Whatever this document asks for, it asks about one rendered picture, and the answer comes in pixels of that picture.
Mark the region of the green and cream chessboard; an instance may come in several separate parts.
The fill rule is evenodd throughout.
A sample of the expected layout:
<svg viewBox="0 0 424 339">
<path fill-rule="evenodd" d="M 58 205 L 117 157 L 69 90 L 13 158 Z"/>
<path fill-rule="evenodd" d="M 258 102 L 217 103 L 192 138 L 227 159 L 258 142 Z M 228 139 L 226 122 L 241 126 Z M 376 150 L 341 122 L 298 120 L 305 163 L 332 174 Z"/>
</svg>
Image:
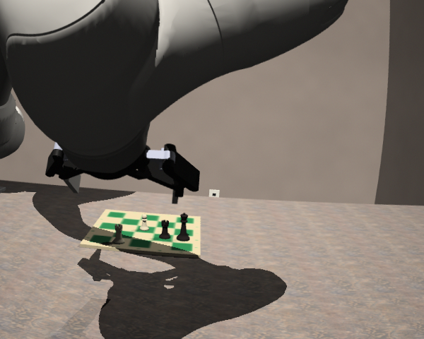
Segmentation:
<svg viewBox="0 0 424 339">
<path fill-rule="evenodd" d="M 147 215 L 148 231 L 140 230 L 142 215 Z M 161 220 L 169 220 L 169 239 L 161 239 Z M 105 210 L 88 234 L 80 243 L 80 247 L 123 251 L 138 254 L 152 254 L 161 256 L 178 256 L 200 258 L 201 217 L 188 216 L 187 234 L 190 240 L 177 240 L 180 234 L 180 215 L 166 215 L 157 213 L 140 213 L 123 210 Z M 115 244 L 115 225 L 121 224 L 123 244 Z"/>
</svg>

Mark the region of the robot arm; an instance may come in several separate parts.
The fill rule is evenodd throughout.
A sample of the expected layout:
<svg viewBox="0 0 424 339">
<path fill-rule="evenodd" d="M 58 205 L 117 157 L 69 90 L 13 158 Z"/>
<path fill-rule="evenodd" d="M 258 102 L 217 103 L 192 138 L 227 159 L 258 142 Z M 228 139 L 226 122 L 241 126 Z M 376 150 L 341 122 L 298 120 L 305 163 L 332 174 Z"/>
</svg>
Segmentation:
<svg viewBox="0 0 424 339">
<path fill-rule="evenodd" d="M 0 159 L 25 136 L 13 88 L 75 166 L 118 172 L 178 99 L 311 40 L 347 3 L 0 0 Z"/>
</svg>

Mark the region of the white chess pawn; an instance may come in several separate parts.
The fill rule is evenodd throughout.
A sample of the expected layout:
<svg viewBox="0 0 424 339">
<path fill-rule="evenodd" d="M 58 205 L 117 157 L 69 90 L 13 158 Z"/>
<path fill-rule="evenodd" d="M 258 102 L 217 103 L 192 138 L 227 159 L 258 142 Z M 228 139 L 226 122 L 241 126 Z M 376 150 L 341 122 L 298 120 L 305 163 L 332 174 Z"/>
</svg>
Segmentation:
<svg viewBox="0 0 424 339">
<path fill-rule="evenodd" d="M 147 224 L 146 224 L 146 221 L 147 221 L 147 215 L 146 214 L 143 214 L 142 215 L 142 226 L 140 227 L 140 230 L 142 230 L 142 231 L 148 231 L 149 230 L 149 228 L 148 228 L 148 226 L 147 226 Z"/>
</svg>

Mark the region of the white rook chess piece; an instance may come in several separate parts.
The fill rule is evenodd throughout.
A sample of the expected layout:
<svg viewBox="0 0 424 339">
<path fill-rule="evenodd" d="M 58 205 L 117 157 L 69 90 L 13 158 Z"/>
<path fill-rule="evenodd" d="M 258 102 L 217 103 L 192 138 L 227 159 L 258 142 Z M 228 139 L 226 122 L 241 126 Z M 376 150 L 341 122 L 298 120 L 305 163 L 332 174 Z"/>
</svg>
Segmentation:
<svg viewBox="0 0 424 339">
<path fill-rule="evenodd" d="M 116 231 L 116 238 L 113 240 L 115 244 L 123 244 L 124 240 L 122 239 L 122 225 L 117 224 L 115 225 L 115 231 Z"/>
</svg>

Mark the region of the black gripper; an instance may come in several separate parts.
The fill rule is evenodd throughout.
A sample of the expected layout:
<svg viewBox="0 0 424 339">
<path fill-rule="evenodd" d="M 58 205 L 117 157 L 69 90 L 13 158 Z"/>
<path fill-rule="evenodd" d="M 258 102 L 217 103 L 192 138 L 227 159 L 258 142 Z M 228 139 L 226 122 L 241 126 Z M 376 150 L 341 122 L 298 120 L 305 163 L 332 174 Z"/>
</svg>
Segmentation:
<svg viewBox="0 0 424 339">
<path fill-rule="evenodd" d="M 54 154 L 52 154 L 53 151 Z M 118 179 L 125 175 L 135 179 L 149 179 L 173 189 L 173 204 L 177 204 L 178 197 L 183 197 L 184 188 L 190 191 L 199 190 L 200 171 L 184 159 L 177 152 L 175 145 L 170 143 L 165 144 L 160 150 L 151 150 L 146 145 L 146 149 L 135 162 L 115 173 L 89 172 L 79 169 L 65 156 L 56 142 L 53 151 L 48 157 L 45 175 L 53 177 L 58 174 L 59 178 L 63 179 L 76 194 L 79 192 L 83 173 L 104 180 Z"/>
</svg>

